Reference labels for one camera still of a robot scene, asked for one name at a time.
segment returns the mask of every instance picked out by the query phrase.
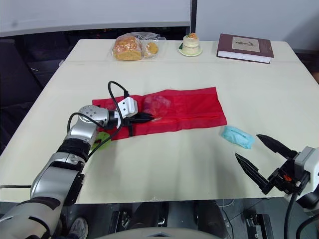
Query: book cover illustration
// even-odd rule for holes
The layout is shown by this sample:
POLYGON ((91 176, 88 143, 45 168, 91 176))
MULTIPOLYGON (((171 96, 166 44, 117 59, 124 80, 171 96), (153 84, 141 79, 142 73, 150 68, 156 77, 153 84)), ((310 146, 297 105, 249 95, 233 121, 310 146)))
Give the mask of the book cover illustration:
POLYGON ((232 48, 237 50, 260 52, 257 39, 233 36, 232 48))

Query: small cake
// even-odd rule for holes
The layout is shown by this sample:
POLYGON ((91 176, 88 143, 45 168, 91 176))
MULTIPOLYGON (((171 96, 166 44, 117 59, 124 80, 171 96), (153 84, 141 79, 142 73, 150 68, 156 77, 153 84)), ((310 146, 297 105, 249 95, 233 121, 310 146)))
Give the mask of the small cake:
POLYGON ((159 47, 154 42, 149 42, 145 46, 144 57, 152 57, 159 51, 159 47))
POLYGON ((183 38, 183 49, 182 51, 186 54, 196 54, 200 50, 199 39, 196 33, 190 33, 183 38))

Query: cable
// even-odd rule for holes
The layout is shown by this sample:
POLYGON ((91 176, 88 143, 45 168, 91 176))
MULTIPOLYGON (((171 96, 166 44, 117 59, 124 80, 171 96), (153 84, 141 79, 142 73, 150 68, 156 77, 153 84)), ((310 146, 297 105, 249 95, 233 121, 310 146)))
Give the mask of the cable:
POLYGON ((229 237, 230 237, 231 239, 234 239, 234 229, 233 229, 233 225, 231 224, 231 222, 230 222, 230 220, 229 220, 229 217, 228 217, 227 213, 226 213, 225 210, 224 210, 224 199, 223 199, 223 205, 222 205, 221 210, 224 212, 224 214, 225 214, 225 216, 226 216, 226 218, 227 218, 227 221, 228 221, 229 224, 230 224, 232 237, 229 235, 228 230, 227 230, 227 233, 228 233, 228 235, 229 235, 229 237))
POLYGON ((229 204, 224 205, 224 207, 228 207, 228 206, 232 205, 234 202, 235 202, 235 199, 231 200, 231 202, 229 204))
POLYGON ((113 103, 115 104, 115 107, 119 113, 119 117, 120 117, 120 120, 121 120, 121 123, 120 123, 120 126, 116 129, 116 131, 111 134, 107 139, 105 139, 104 141, 100 142, 92 151, 91 153, 89 154, 88 158, 90 158, 93 153, 95 153, 96 150, 99 149, 99 147, 101 147, 104 143, 106 143, 107 141, 109 141, 112 137, 114 137, 115 135, 117 135, 117 133, 121 130, 121 128, 123 127, 123 116, 122 116, 122 113, 121 113, 121 110, 120 110, 120 107, 118 106, 118 103, 116 102, 115 100, 115 97, 112 93, 112 90, 111 90, 111 85, 112 84, 115 84, 117 85, 118 87, 120 87, 123 91, 124 91, 124 98, 128 97, 129 96, 129 92, 123 87, 121 86, 119 83, 115 82, 115 81, 109 81, 108 83, 108 90, 109 90, 109 94, 111 96, 111 99, 113 101, 113 103))
POLYGON ((285 216, 285 225, 284 225, 284 239, 289 239, 289 225, 290 225, 290 217, 291 217, 291 212, 293 210, 293 207, 295 205, 295 201, 297 199, 298 193, 293 193, 289 205, 286 211, 286 216, 285 216))
POLYGON ((314 222, 315 220, 319 219, 319 214, 316 214, 314 216, 312 216, 311 218, 305 220, 303 223, 300 224, 300 226, 297 229, 296 232, 296 239, 300 239, 300 234, 302 232, 302 230, 310 223, 314 222))
POLYGON ((91 121, 92 123, 96 124, 98 127, 103 128, 103 125, 97 123, 94 119, 91 119, 90 117, 86 116, 85 114, 75 112, 75 113, 73 113, 73 114, 69 117, 68 125, 67 125, 67 132, 70 131, 71 121, 72 121, 72 118, 73 118, 75 115, 82 116, 82 117, 86 118, 87 120, 91 121))
POLYGON ((0 188, 31 188, 31 185, 0 185, 0 188))

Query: white plate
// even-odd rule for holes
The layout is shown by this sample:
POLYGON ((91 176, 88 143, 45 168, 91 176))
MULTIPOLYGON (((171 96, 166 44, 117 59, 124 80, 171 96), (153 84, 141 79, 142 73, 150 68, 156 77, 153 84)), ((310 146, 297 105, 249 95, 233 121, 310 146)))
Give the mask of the white plate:
POLYGON ((200 48, 200 50, 199 50, 197 53, 195 53, 195 54, 187 54, 187 53, 183 52, 181 49, 178 49, 178 50, 179 50, 179 52, 180 52, 182 55, 184 55, 184 56, 198 56, 200 53, 203 52, 203 49, 201 49, 201 48, 200 48))

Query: cake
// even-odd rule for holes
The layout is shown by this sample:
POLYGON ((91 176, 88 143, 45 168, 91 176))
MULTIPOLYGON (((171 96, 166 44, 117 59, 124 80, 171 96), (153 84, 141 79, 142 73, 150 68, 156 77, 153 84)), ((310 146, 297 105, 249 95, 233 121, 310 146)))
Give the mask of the cake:
POLYGON ((136 61, 142 58, 142 43, 134 36, 123 36, 116 39, 113 55, 122 61, 136 61))
POLYGON ((190 33, 183 38, 182 51, 186 54, 196 54, 200 51, 199 39, 196 33, 190 33))
POLYGON ((144 57, 152 57, 159 51, 159 47, 154 42, 146 44, 144 49, 144 57))

